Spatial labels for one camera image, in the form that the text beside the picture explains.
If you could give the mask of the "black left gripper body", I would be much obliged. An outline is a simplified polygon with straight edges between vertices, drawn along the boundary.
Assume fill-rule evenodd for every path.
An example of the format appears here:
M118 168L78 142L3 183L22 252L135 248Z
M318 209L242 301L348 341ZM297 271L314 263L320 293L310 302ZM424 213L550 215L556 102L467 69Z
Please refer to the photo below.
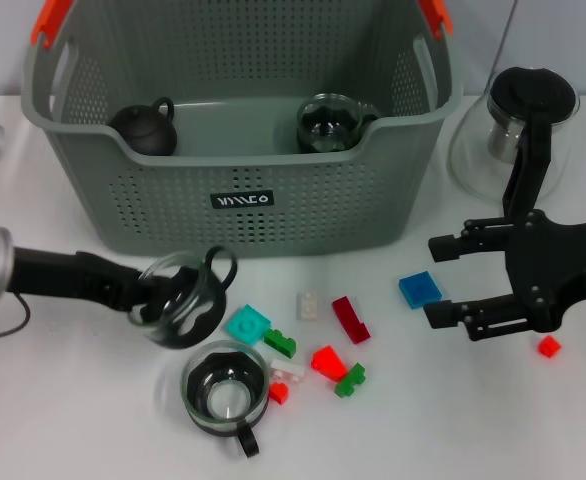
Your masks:
M97 255L18 248L11 274L13 293L90 301L129 312L147 300L141 273Z

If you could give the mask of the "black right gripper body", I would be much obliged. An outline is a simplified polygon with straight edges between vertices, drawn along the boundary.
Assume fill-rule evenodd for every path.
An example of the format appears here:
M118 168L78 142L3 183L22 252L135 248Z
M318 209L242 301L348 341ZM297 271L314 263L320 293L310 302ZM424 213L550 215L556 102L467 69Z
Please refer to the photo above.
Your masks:
M527 328L559 329L567 310L586 300L586 223L559 224L538 209L526 213L509 236L505 265Z

